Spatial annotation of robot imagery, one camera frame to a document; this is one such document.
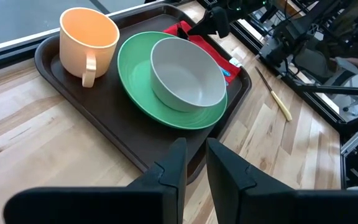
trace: red cloth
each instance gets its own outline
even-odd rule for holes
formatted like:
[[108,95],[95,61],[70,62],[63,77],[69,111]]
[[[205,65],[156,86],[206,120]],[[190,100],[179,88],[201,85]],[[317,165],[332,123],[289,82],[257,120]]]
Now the red cloth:
[[[187,33],[191,27],[187,22],[181,21],[181,28]],[[164,30],[165,33],[171,34],[171,35],[177,35],[178,25],[175,24],[168,29]],[[204,49],[207,53],[212,56],[212,58],[215,59],[216,63],[226,71],[228,71],[231,76],[230,77],[224,77],[228,83],[230,83],[240,72],[240,68],[237,68],[236,66],[232,65],[230,62],[228,62],[226,59],[224,59],[212,46],[210,46],[207,41],[205,41],[202,36],[199,35],[191,35],[189,36],[189,40]]]

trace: tray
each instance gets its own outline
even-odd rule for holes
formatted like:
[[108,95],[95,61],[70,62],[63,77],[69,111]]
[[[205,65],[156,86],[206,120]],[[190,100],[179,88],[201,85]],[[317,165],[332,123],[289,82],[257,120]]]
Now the tray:
[[[192,182],[205,164],[206,138],[220,138],[237,105],[251,88],[247,72],[227,88],[227,110],[224,116],[208,128],[185,131],[169,128],[144,114],[125,92],[118,75],[117,54],[130,36],[145,31],[163,31],[179,21],[194,26],[184,12],[169,4],[145,6],[110,17],[120,29],[120,39],[107,74],[95,80],[93,88],[83,88],[81,79],[68,74],[59,60],[59,36],[43,41],[35,52],[35,65],[40,74],[59,91],[86,119],[101,131],[142,172],[161,159],[169,145],[184,137],[188,144],[188,183]],[[213,39],[204,37],[224,58],[231,56]]]

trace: orange mug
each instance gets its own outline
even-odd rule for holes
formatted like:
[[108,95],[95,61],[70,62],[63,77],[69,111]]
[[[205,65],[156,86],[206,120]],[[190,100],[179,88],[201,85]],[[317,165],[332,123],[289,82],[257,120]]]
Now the orange mug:
[[74,7],[60,16],[60,61],[83,87],[107,72],[118,39],[117,25],[93,9]]

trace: green plate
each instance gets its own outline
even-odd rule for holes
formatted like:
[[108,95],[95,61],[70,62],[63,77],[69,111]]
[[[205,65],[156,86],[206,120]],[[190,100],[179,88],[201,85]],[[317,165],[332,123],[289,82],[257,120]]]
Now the green plate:
[[217,105],[194,112],[180,112],[163,104],[150,81],[150,56],[155,43],[174,37],[163,32],[143,32],[127,39],[118,53],[118,72],[132,101],[153,119],[179,129],[201,129],[216,123],[224,114],[227,95]]

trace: wooden surface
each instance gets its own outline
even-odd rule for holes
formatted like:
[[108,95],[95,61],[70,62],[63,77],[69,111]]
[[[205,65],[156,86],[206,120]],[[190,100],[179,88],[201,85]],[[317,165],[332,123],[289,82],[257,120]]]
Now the wooden surface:
[[[194,20],[196,2],[180,7]],[[339,135],[266,71],[232,35],[216,40],[248,69],[252,90],[221,141],[296,189],[340,188]],[[289,107],[287,123],[254,69]],[[5,202],[36,186],[124,186],[140,176],[37,72],[33,60],[0,70],[0,223]],[[217,223],[206,170],[188,186],[184,223]]]

